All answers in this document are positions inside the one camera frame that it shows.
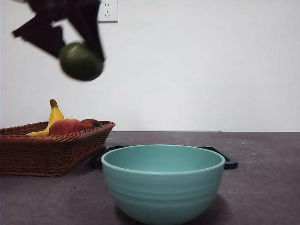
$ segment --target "gray table surface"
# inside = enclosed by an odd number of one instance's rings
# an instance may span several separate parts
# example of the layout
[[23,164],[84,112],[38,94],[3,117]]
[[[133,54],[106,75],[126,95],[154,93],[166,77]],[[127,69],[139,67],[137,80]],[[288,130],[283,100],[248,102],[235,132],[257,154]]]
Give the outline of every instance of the gray table surface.
[[[237,158],[212,205],[186,225],[299,225],[300,133],[111,132],[106,145],[213,146]],[[1,225],[137,225],[88,160],[56,178],[0,176]]]

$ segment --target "ceramic bowl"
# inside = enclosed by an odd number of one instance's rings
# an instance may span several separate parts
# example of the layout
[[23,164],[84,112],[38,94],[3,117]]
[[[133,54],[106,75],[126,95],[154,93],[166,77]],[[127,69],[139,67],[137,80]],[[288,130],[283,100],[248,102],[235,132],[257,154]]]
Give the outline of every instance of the ceramic bowl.
[[225,159],[182,145],[137,145],[101,157],[105,181],[117,206],[149,225],[176,225],[201,215],[221,182]]

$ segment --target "black tray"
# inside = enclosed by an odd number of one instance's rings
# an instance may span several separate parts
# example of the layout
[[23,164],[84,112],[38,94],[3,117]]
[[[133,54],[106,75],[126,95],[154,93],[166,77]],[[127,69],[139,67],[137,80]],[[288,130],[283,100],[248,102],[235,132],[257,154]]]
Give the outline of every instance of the black tray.
[[[95,169],[96,168],[102,169],[101,157],[108,151],[111,151],[114,149],[120,149],[120,148],[124,148],[124,147],[126,147],[126,146],[109,146],[109,147],[102,148],[97,154],[95,154],[90,159],[89,166],[92,168],[95,168]],[[211,150],[211,151],[214,151],[214,152],[222,155],[225,158],[225,165],[224,165],[225,170],[232,170],[232,169],[236,169],[238,167],[238,161],[235,158],[229,156],[227,153],[223,152],[222,150],[216,149],[211,146],[196,146],[196,147],[201,148],[201,149]]]

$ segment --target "banana stem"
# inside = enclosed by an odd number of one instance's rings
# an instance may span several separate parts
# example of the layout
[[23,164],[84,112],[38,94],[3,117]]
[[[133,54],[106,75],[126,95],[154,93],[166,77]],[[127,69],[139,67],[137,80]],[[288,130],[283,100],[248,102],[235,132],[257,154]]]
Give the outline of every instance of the banana stem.
[[55,101],[55,99],[50,99],[50,106],[51,106],[51,108],[57,108],[58,106],[57,106],[57,102]]

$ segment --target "wicker basket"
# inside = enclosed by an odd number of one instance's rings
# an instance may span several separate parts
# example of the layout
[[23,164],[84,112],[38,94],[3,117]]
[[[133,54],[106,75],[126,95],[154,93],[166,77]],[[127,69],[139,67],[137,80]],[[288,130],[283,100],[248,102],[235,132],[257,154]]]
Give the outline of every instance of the wicker basket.
[[101,126],[68,135],[34,137],[48,122],[0,129],[0,174],[57,177],[68,173],[99,149],[115,126]]

